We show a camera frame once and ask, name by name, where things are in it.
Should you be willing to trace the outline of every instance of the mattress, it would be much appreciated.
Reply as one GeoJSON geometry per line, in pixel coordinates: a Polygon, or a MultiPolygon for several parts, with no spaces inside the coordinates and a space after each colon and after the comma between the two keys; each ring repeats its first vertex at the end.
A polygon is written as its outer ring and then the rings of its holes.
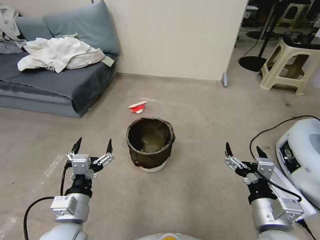
{"type": "Polygon", "coordinates": [[[115,63],[111,68],[97,63],[59,74],[45,69],[19,72],[16,63],[25,55],[0,54],[2,107],[81,117],[116,74],[115,63]]]}

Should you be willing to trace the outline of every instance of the white wall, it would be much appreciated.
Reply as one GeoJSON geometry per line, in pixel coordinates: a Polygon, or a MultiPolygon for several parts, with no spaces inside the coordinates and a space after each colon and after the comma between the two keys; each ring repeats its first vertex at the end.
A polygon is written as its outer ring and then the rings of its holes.
{"type": "MultiPolygon", "coordinates": [[[[42,16],[90,4],[90,0],[4,2],[25,16],[42,16]]],[[[105,2],[120,39],[119,72],[220,80],[227,69],[247,0],[105,2]]]]}

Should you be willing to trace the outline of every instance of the white bucket base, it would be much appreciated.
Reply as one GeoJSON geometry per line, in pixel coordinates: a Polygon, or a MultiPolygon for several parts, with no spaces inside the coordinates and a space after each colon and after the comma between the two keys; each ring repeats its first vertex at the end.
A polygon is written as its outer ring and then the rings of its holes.
{"type": "Polygon", "coordinates": [[[157,171],[161,170],[164,167],[164,165],[166,165],[166,162],[167,162],[167,160],[163,164],[161,164],[159,167],[150,168],[150,169],[149,168],[140,167],[140,169],[145,171],[145,172],[157,172],[157,171]]]}

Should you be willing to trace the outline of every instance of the black pole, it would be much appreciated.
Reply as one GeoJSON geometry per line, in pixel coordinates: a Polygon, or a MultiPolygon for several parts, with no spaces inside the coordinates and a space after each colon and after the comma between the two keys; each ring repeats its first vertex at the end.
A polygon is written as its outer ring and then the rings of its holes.
{"type": "MultiPolygon", "coordinates": [[[[279,3],[277,4],[276,8],[278,7],[278,8],[281,8],[281,9],[282,9],[282,6],[280,6],[280,3],[281,3],[281,2],[282,2],[282,1],[279,1],[279,3]]],[[[269,39],[270,39],[270,37],[271,37],[271,35],[272,35],[272,33],[273,33],[273,30],[274,30],[274,28],[276,27],[278,20],[280,19],[281,12],[282,12],[281,9],[275,9],[275,16],[274,16],[273,22],[272,22],[272,24],[271,24],[271,27],[270,27],[270,29],[269,29],[269,31],[268,31],[268,33],[267,33],[266,39],[264,40],[263,45],[262,45],[262,47],[261,47],[261,50],[260,50],[260,52],[259,52],[259,55],[258,55],[259,58],[261,58],[264,50],[266,49],[266,46],[267,46],[268,41],[269,41],[269,39]]]]}
{"type": "Polygon", "coordinates": [[[275,6],[274,9],[274,19],[273,22],[271,24],[271,27],[269,29],[269,31],[266,34],[266,39],[263,42],[263,45],[261,47],[261,50],[259,52],[258,56],[248,56],[248,57],[242,57],[239,59],[239,64],[241,67],[248,69],[250,71],[253,72],[259,72],[260,69],[262,68],[262,66],[264,65],[264,63],[266,62],[266,59],[262,57],[262,54],[268,44],[268,41],[270,39],[270,36],[273,33],[273,30],[281,16],[281,14],[283,13],[283,8],[286,6],[286,0],[279,0],[277,2],[277,5],[275,6]]]}

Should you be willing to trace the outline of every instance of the crumpled white sheet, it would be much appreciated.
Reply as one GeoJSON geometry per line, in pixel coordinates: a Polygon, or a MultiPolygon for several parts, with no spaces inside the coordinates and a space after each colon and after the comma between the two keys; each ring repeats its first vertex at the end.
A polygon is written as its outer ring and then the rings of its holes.
{"type": "Polygon", "coordinates": [[[36,38],[27,42],[24,49],[30,54],[18,62],[18,70],[33,68],[46,68],[60,73],[64,68],[76,69],[100,62],[108,58],[107,65],[111,67],[114,60],[104,55],[98,49],[72,37],[36,38]]]}

